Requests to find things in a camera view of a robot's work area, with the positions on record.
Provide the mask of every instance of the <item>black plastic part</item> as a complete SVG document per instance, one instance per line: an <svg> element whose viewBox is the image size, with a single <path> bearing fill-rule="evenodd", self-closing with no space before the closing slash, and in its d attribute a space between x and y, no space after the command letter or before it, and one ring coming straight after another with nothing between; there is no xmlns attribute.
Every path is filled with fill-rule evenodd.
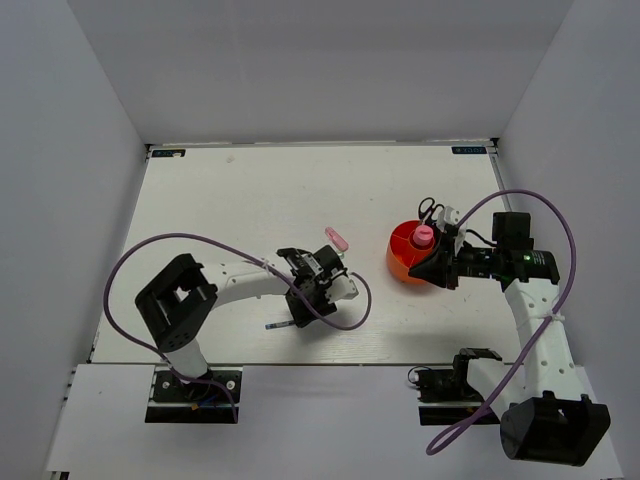
<svg viewBox="0 0 640 480"><path fill-rule="evenodd" d="M493 214L491 238L504 250L532 250L531 215L519 212Z"/></svg>
<svg viewBox="0 0 640 480"><path fill-rule="evenodd" d="M231 397L234 403L240 403L241 370L210 370L205 376L223 385L233 381L235 385L230 390ZM213 395L216 397L210 402L192 408L192 405ZM166 370L156 375L151 400L158 405L147 407L145 423L234 423L231 405L219 389L212 385L183 384Z"/></svg>
<svg viewBox="0 0 640 480"><path fill-rule="evenodd" d="M227 382L233 381L235 383L235 387L233 390L230 390L231 398L233 398L235 403L240 402L242 370L209 370L206 374L206 378L215 380L222 385L226 385ZM183 384L171 372L163 370L158 372L156 375L151 399L156 403L198 402L209 398L216 392L219 392L219 394L214 404L228 403L226 395L220 392L216 387L196 383Z"/></svg>
<svg viewBox="0 0 640 480"><path fill-rule="evenodd" d="M136 296L135 304L161 352L169 353L193 340L218 299L191 254L174 258ZM178 289L187 293L180 300Z"/></svg>
<svg viewBox="0 0 640 480"><path fill-rule="evenodd" d="M530 278L546 278L552 284L560 281L556 259L551 252L541 250L509 250L502 254L505 267L494 278L500 280L502 290L515 279L528 282Z"/></svg>
<svg viewBox="0 0 640 480"><path fill-rule="evenodd" d="M297 287L300 289L309 303L311 303L313 308L315 308L316 311L323 317L326 317L327 315L338 311L338 307L336 307L335 303L329 303L327 301L324 289L318 288L313 280L307 280ZM305 304L302 303L302 300L300 300L291 291L288 291L285 294L284 298L287 301L289 311L291 312L291 317L293 318L293 322L296 327L304 328L316 319L316 317L309 311Z"/></svg>
<svg viewBox="0 0 640 480"><path fill-rule="evenodd" d="M558 400L551 392L512 406L500 421L502 448L511 459L581 467L606 433L606 405Z"/></svg>
<svg viewBox="0 0 640 480"><path fill-rule="evenodd" d="M423 403L483 401L482 396L467 383L469 360L476 358L502 361L496 352L488 348L462 348L460 353L453 357L452 369L416 371L419 400Z"/></svg>
<svg viewBox="0 0 640 480"><path fill-rule="evenodd" d="M469 418L477 410L476 407L418 407L420 415L420 425L453 425ZM500 420L495 413L491 412L480 417L474 425L499 425Z"/></svg>
<svg viewBox="0 0 640 480"><path fill-rule="evenodd" d="M144 423L208 423L234 424L229 406L207 405L196 410L190 407L148 407Z"/></svg>
<svg viewBox="0 0 640 480"><path fill-rule="evenodd" d="M284 248L277 251L287 260L294 274L294 285L298 287L307 301L322 316L338 310L326 297L326 290L333 279L346 274L346 269L338 254L329 245L311 254L297 248ZM316 317L291 290L285 294L291 317L298 328L309 325Z"/></svg>

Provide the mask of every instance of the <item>gray wall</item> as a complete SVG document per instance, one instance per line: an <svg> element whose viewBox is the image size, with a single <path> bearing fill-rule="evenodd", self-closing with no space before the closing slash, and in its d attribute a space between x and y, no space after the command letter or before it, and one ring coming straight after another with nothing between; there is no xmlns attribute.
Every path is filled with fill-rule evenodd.
<svg viewBox="0 0 640 480"><path fill-rule="evenodd" d="M564 309L569 339L611 409L630 479L640 478L638 18L637 1L576 1L500 142L507 185L548 195L576 235L578 276ZM517 200L535 215L539 246L566 265L557 222Z"/></svg>
<svg viewBox="0 0 640 480"><path fill-rule="evenodd" d="M0 6L0 476L40 479L144 148L64 0Z"/></svg>
<svg viewBox="0 0 640 480"><path fill-rule="evenodd" d="M69 0L147 143L502 134L571 0Z"/></svg>

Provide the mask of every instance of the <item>pink object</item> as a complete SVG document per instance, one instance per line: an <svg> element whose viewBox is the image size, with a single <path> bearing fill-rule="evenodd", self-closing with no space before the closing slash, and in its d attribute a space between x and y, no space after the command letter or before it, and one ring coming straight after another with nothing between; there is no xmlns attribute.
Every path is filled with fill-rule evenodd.
<svg viewBox="0 0 640 480"><path fill-rule="evenodd" d="M329 237L331 243L341 252L346 252L349 250L349 244L347 241L342 238L338 232L336 232L333 228L327 227L324 229L324 233Z"/></svg>
<svg viewBox="0 0 640 480"><path fill-rule="evenodd" d="M413 243L419 247L428 247L433 242L433 229L426 225L420 225L413 232Z"/></svg>

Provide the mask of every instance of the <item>black scissors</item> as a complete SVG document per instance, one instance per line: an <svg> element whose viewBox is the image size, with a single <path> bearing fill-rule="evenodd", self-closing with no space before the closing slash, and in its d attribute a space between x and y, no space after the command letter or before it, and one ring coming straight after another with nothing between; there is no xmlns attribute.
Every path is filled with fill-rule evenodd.
<svg viewBox="0 0 640 480"><path fill-rule="evenodd" d="M423 210L423 206L426 202L431 203L425 210ZM422 223L426 223L427 221L433 222L433 214L438 208L444 209L444 205L436 203L433 197L427 197L420 202L420 205L418 205L418 218Z"/></svg>

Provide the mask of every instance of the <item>white platform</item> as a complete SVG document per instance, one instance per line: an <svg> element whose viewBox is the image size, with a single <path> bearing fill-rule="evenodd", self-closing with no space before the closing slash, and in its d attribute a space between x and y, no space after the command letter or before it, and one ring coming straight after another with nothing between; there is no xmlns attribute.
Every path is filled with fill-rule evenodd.
<svg viewBox="0 0 640 480"><path fill-rule="evenodd" d="M507 459L496 425L471 427L427 457L425 446L444 427L420 426L406 373L406 367L246 367L237 425L178 425L144 423L153 366L81 365L47 469L70 472L70 480L622 476L608 435L581 468Z"/></svg>
<svg viewBox="0 0 640 480"><path fill-rule="evenodd" d="M448 146L299 146L192 148L182 158L149 160L127 247L158 233L211 236L263 255L281 247L315 250L326 226L351 244L345 264L374 294L361 329L338 332L314 322L266 331L287 320L283 298L247 300L216 309L200 334L211 363L450 363L461 347L490 347L507 361L519 351L515 325L495 281L462 279L455 292L411 288L385 265L391 231L415 218L433 196L465 211L498 185L487 155L453 155ZM470 226L490 236L497 199ZM200 262L235 259L215 248L168 240L140 251L122 269L112 293L114 314L130 333L151 341L135 295L175 255ZM365 295L339 304L345 323L360 317ZM94 362L149 363L157 357L101 322Z"/></svg>

